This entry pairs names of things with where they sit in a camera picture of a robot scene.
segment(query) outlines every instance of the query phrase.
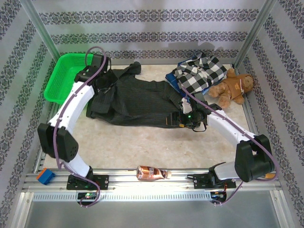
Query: beige floor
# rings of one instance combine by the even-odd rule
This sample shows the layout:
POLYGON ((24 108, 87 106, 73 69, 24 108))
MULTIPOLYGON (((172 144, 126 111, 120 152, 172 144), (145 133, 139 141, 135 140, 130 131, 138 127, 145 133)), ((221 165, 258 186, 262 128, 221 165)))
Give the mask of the beige floor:
MULTIPOLYGON (((162 81, 174 65, 142 66, 138 79, 162 81)), ((217 99, 208 95, 209 104, 217 99)), ((241 105, 234 102, 226 114, 248 130, 241 105)), ((136 168, 148 165, 161 168, 208 168, 235 158, 235 148, 211 127, 206 132, 190 129, 113 126, 81 113, 73 136, 79 143, 79 153, 93 168, 136 168)), ((55 159, 46 157, 44 167, 56 168, 55 159)))

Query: black and white plaid shirt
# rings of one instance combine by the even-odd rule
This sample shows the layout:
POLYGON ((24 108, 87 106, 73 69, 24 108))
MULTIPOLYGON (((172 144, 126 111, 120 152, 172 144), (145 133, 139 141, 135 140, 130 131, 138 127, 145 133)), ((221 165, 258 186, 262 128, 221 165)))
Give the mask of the black and white plaid shirt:
POLYGON ((189 93, 197 93, 221 80, 226 68, 215 56, 200 53, 181 63, 173 72, 178 85, 184 86, 189 93))

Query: patterned wallpaper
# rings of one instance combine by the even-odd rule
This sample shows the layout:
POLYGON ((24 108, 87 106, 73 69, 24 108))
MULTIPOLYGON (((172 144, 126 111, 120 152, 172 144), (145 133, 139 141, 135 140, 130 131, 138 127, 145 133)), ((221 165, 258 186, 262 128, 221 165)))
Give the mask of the patterned wallpaper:
POLYGON ((33 1, 60 53, 101 45, 114 64, 176 64, 199 50, 232 63, 264 2, 33 1))
POLYGON ((278 1, 240 68, 254 77, 250 109, 271 140, 296 227, 304 227, 303 16, 301 1, 278 1))
POLYGON ((43 92, 55 66, 19 1, 0 1, 0 228, 9 227, 49 116, 43 92))

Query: teddy bear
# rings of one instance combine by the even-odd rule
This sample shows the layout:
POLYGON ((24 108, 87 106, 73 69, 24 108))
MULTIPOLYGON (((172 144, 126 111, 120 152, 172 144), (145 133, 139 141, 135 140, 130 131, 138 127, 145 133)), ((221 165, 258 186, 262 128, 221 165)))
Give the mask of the teddy bear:
POLYGON ((237 104, 244 103, 243 93, 253 89, 253 78, 248 74, 236 75, 233 68, 227 71, 227 79, 222 80, 218 85, 209 89, 211 97, 218 97, 218 104, 222 108, 228 108, 231 100, 237 104))

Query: purple cable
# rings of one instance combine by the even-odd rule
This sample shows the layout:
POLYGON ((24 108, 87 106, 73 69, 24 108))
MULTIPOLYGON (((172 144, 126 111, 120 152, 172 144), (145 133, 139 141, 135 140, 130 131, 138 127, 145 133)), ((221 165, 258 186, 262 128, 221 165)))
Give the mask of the purple cable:
MULTIPOLYGON (((250 135, 248 135, 247 133, 245 133, 242 129, 240 129, 235 123, 233 123, 230 119, 225 118, 223 115, 221 115, 220 113, 216 112, 214 109, 212 109, 211 107, 209 107, 208 105, 204 104, 203 102, 201 102, 199 99, 195 98, 194 96, 192 96, 186 89, 185 87, 181 87, 181 89, 186 93, 186 95, 188 95, 189 97, 191 97, 193 100, 195 100, 196 102, 198 102, 199 104, 201 104, 202 106, 204 106, 205 108, 209 109, 211 112, 215 113, 216 115, 218 115, 220 118, 222 118, 223 120, 226 120, 228 123, 230 123, 235 129, 237 129, 240 133, 242 133, 243 135, 245 135, 248 139, 250 139, 252 142, 254 142, 256 145, 258 145, 259 148, 261 148, 267 155, 268 157, 272 160, 272 162, 275 165, 275 176, 271 179, 257 179, 258 181, 274 181, 275 179, 277 179, 278 175, 279 175, 279 163, 277 162, 277 160, 271 155, 271 153, 269 153, 268 150, 266 150, 266 148, 261 145, 258 141, 256 141, 254 138, 252 138, 250 135)), ((231 196, 223 203, 220 203, 221 205, 223 205, 224 203, 228 202, 234 195, 235 193, 239 190, 239 188, 241 187, 241 185, 243 184, 243 181, 241 182, 241 184, 238 186, 238 188, 231 194, 231 196)))
MULTIPOLYGON (((102 49, 102 47, 99 47, 99 46, 94 46, 94 47, 91 47, 90 49, 88 49, 88 51, 87 51, 86 54, 85 54, 85 65, 86 65, 86 58, 87 58, 87 55, 88 55, 88 54, 90 53, 90 51, 91 51, 92 49, 94 49, 94 48, 100 49, 100 50, 102 51, 103 55, 104 55, 104 61, 103 61, 102 65, 101 65, 100 68, 96 71, 95 74, 93 74, 88 80, 86 80, 86 81, 85 81, 85 82, 84 82, 84 83, 83 83, 83 84, 82 84, 82 85, 81 85, 81 86, 80 86, 80 87, 79 87, 79 88, 70 96, 70 98, 67 100, 66 104, 63 106, 63 108, 62 108, 62 110, 61 110, 61 112, 60 112, 60 114, 59 114, 59 117, 58 117, 58 119, 57 119, 57 121, 56 121, 56 124, 55 124, 54 133, 53 133, 53 147, 54 147, 54 152, 55 152, 56 163, 57 163, 57 166, 58 166, 59 170, 61 169, 61 166, 62 166, 62 164, 63 164, 63 163, 60 163, 60 161, 59 161, 59 155, 58 155, 58 149, 57 149, 57 130, 58 130, 59 123, 62 121, 63 114, 64 114, 64 112, 66 111, 68 105, 69 105, 69 104, 71 103, 71 101, 73 100, 73 98, 76 97, 77 94, 79 93, 79 91, 80 91, 83 87, 85 87, 90 81, 92 81, 92 80, 101 72, 101 70, 103 69, 103 67, 104 67, 104 65, 105 65, 105 61, 106 61, 105 51, 102 49)), ((83 179, 83 180, 85 180, 85 181, 87 181, 87 182, 89 182, 89 183, 91 183, 91 184, 94 184, 94 185, 97 187, 97 197, 96 197, 96 199, 95 199, 91 204, 86 205, 86 206, 85 206, 85 205, 82 205, 81 202, 82 202, 83 199, 81 199, 80 202, 79 202, 80 206, 81 206, 81 207, 88 208, 88 207, 91 207, 91 206, 93 206, 94 204, 96 204, 97 201, 99 200, 99 196, 100 196, 100 188, 99 188, 98 184, 95 183, 95 182, 92 181, 92 180, 89 180, 89 179, 87 179, 87 178, 85 178, 85 177, 82 177, 82 176, 80 176, 80 175, 74 173, 74 172, 73 172, 72 170, 70 170, 67 166, 64 165, 64 167, 65 167, 65 169, 66 169, 67 171, 69 171, 72 175, 74 175, 74 176, 76 176, 76 177, 78 177, 78 178, 81 178, 81 179, 83 179)))

